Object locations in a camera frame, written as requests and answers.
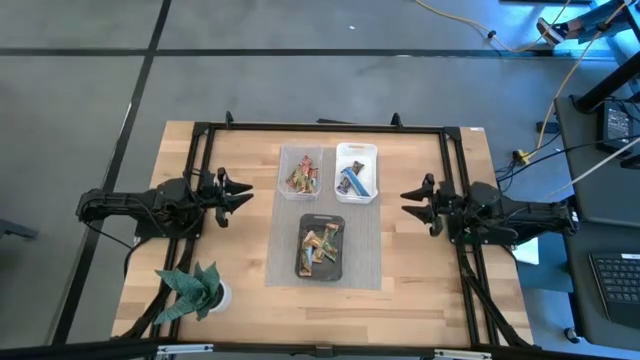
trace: black tray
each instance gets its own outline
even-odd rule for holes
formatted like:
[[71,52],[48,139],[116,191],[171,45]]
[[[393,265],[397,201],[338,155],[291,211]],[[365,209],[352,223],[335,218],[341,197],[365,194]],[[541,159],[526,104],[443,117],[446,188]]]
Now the black tray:
[[[325,225],[327,223],[338,224],[340,228],[333,237],[331,243],[338,249],[338,255],[336,256],[336,262],[331,262],[329,259],[323,260],[321,263],[313,263],[311,276],[300,276],[300,250],[302,250],[302,241],[307,236],[309,231],[314,231],[318,236],[325,232]],[[342,241],[344,234],[344,219],[340,216],[325,215],[325,214],[304,214],[300,218],[300,228],[298,230],[298,251],[296,255],[296,264],[294,271],[296,276],[301,279],[317,280],[317,281],[338,281],[342,278]]]

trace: wrapped snack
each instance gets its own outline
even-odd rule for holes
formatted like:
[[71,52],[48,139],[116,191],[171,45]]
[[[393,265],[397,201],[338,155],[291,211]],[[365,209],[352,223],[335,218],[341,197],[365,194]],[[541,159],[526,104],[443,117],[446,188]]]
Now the wrapped snack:
[[362,186],[362,183],[360,183],[360,180],[358,180],[358,177],[351,168],[342,170],[342,174],[344,174],[346,178],[349,178],[349,183],[358,196],[371,196],[367,190],[365,190],[364,186]]
[[331,261],[336,261],[336,256],[338,255],[338,249],[335,246],[331,245],[328,241],[324,241],[322,243],[322,250],[324,250],[324,255]]
[[302,241],[302,246],[303,247],[313,246],[315,248],[321,248],[322,247],[322,239],[320,239],[318,237],[318,235],[316,235],[315,232],[309,231],[307,233],[307,236]]
[[311,246],[300,250],[300,276],[311,276]]
[[[364,167],[363,163],[354,161],[353,165],[351,165],[351,171],[353,171],[353,173],[356,176],[358,176],[358,174],[360,173],[360,170],[362,170],[363,167]],[[338,190],[338,192],[341,193],[342,195],[346,195],[349,192],[350,188],[351,188],[351,181],[347,176],[344,176],[342,178],[342,181],[340,181],[340,184],[338,185],[338,187],[336,187],[336,190]]]
[[320,248],[316,248],[315,250],[313,250],[313,262],[319,264],[322,262],[322,259],[324,259],[324,250]]
[[309,186],[311,192],[316,191],[316,187],[318,186],[318,168],[309,170]]
[[287,185],[294,188],[297,193],[313,193],[316,191],[318,181],[318,168],[312,168],[312,160],[305,155],[298,167],[289,175]]
[[333,237],[336,235],[336,233],[338,232],[338,229],[340,229],[340,225],[338,224],[333,224],[333,223],[327,223],[327,231],[329,232],[330,236],[329,236],[329,241],[331,241],[331,239],[333,239]]

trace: green plant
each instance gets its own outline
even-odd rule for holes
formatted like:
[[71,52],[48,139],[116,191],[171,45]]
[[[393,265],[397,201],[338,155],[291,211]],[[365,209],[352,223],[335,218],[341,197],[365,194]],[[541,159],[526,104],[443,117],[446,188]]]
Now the green plant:
[[215,262],[204,271],[200,268],[200,263],[196,263],[193,276],[178,269],[156,270],[156,274],[181,296],[175,304],[158,315],[154,324],[163,324],[194,311],[200,321],[222,299],[222,291],[219,291],[220,274]]

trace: potted plant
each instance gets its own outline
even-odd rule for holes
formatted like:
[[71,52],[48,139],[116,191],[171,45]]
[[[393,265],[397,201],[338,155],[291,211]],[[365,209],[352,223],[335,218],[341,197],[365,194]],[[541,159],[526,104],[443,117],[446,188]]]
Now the potted plant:
[[210,312],[222,312],[231,303],[231,288],[220,280],[220,274],[213,263],[202,270],[196,263],[193,276],[178,269],[156,270],[162,281],[180,294],[175,304],[158,315],[154,324],[163,324],[180,316],[195,312],[198,321],[207,317]]

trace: white cable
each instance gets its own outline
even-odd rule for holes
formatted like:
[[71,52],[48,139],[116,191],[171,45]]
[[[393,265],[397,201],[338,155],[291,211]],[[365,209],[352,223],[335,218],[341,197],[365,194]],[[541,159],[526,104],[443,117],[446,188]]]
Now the white cable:
[[561,187],[560,189],[550,193],[549,195],[545,196],[542,198],[542,201],[546,200],[547,198],[559,193],[560,191],[568,188],[569,186],[577,183],[578,181],[584,179],[585,177],[587,177],[589,174],[591,174],[592,172],[598,170],[599,167],[601,167],[602,165],[606,164],[609,160],[615,158],[616,156],[622,154],[622,152],[624,152],[625,150],[627,150],[628,148],[632,147],[633,145],[635,145],[636,143],[640,142],[640,137],[633,140],[632,142],[630,142],[629,144],[625,145],[622,149],[614,152],[613,154],[609,155],[609,157],[607,157],[606,159],[600,161],[596,166],[592,167],[591,169],[585,171],[582,175],[578,176],[577,178],[575,178],[574,180],[571,180],[570,183],[568,183],[567,185]]
[[[444,13],[444,12],[442,12],[440,10],[437,10],[437,9],[433,8],[432,6],[429,6],[429,5],[425,4],[425,3],[423,3],[420,0],[415,0],[415,1],[416,1],[416,3],[418,3],[418,5],[424,7],[425,9],[427,9],[429,11],[432,11],[432,12],[434,12],[434,13],[440,15],[440,16],[444,16],[444,17],[449,18],[449,19],[453,19],[453,20],[465,22],[467,24],[471,24],[473,26],[476,26],[478,28],[481,28],[481,29],[487,31],[488,33],[491,32],[491,30],[488,27],[486,27],[486,26],[484,26],[484,25],[482,25],[482,24],[480,24],[480,23],[478,23],[476,21],[473,21],[471,19],[466,19],[466,18],[463,18],[463,17],[460,17],[460,16],[455,16],[455,15]],[[628,2],[624,1],[623,4],[620,5],[620,7],[618,7],[611,14],[611,16],[609,16],[609,18],[607,20],[605,20],[604,24],[608,25],[618,15],[618,13],[620,13],[620,11],[622,11],[622,9],[624,9],[625,6],[629,6],[629,4],[633,3],[634,1],[635,0],[629,0]],[[548,33],[548,31],[551,29],[551,26],[555,25],[556,21],[560,18],[560,15],[562,15],[562,12],[564,12],[564,10],[567,8],[567,6],[569,6],[570,3],[571,3],[571,0],[567,0],[567,2],[562,7],[562,10],[560,10],[560,13],[558,13],[558,16],[556,16],[556,18],[553,20],[553,23],[551,25],[549,25],[549,27],[544,31],[544,33],[542,33],[540,35],[540,37],[538,39],[536,39],[536,41],[533,44],[531,44],[531,45],[529,45],[529,46],[527,46],[527,47],[525,47],[523,49],[514,50],[514,49],[511,49],[511,48],[507,47],[505,44],[502,43],[502,41],[500,41],[500,39],[498,39],[498,37],[496,35],[493,36],[493,39],[495,39],[498,42],[498,44],[500,44],[500,46],[502,46],[503,48],[505,48],[507,51],[510,51],[510,52],[517,53],[517,52],[528,50],[531,47],[533,47],[538,42],[538,40],[542,39]],[[571,70],[569,71],[567,76],[564,78],[564,80],[562,80],[562,84],[558,88],[558,91],[556,91],[556,94],[554,95],[553,99],[551,99],[551,103],[549,104],[549,109],[547,109],[547,115],[545,116],[544,121],[542,122],[542,128],[540,129],[540,137],[538,138],[538,144],[536,145],[535,150],[533,150],[532,152],[527,153],[527,154],[524,155],[523,158],[525,160],[531,159],[531,157],[533,157],[538,152],[538,150],[540,150],[540,148],[542,147],[542,140],[543,140],[544,134],[545,134],[544,129],[547,126],[547,123],[549,122],[549,119],[551,118],[551,113],[553,112],[553,101],[555,100],[555,98],[560,96],[560,93],[564,89],[565,85],[567,85],[567,82],[569,81],[569,79],[571,78],[573,73],[576,71],[578,66],[580,66],[580,63],[582,63],[582,60],[584,59],[585,55],[587,54],[587,51],[589,50],[591,45],[593,45],[593,43],[600,37],[600,35],[602,35],[602,31],[598,31],[593,36],[593,38],[591,39],[589,44],[584,48],[584,51],[582,52],[582,55],[580,55],[580,58],[578,59],[576,64],[571,68]]]

